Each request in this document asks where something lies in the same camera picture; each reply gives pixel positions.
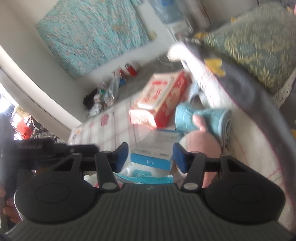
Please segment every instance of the red bottle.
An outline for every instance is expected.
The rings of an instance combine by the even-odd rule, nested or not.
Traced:
[[[126,63],[125,67],[131,76],[137,76],[138,72],[129,63]]]

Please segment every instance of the plastic bag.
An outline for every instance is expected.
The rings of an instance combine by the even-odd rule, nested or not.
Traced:
[[[118,96],[118,90],[119,90],[119,81],[120,78],[118,75],[116,75],[112,80],[111,83],[108,87],[108,89],[106,90],[105,94],[104,94],[104,101],[106,103],[107,106],[112,106],[114,105],[117,96]]]
[[[148,2],[163,24],[171,24],[185,18],[174,0],[148,0]]]

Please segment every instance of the rolled towel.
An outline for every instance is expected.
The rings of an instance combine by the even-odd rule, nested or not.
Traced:
[[[208,131],[216,137],[222,148],[230,138],[231,110],[196,110],[189,103],[180,103],[176,108],[175,124],[177,131],[190,132],[199,128],[193,123],[192,116],[200,115],[205,119]]]

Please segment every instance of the cushion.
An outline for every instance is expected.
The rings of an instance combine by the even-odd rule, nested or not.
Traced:
[[[242,65],[275,95],[289,91],[295,79],[289,79],[296,73],[295,38],[296,17],[274,2],[254,8],[210,33],[203,44]]]

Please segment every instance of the finger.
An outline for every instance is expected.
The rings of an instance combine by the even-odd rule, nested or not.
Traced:
[[[7,203],[7,205],[9,207],[15,207],[15,203],[13,201],[13,197],[10,197],[9,199],[7,199],[6,203]]]
[[[6,195],[6,191],[4,187],[0,187],[0,197],[5,197],[5,195]]]
[[[19,217],[19,214],[18,214],[16,208],[13,208],[13,207],[3,208],[3,213],[11,218],[18,218]]]
[[[14,223],[19,223],[21,221],[21,218],[18,217],[18,218],[10,218],[10,220]]]

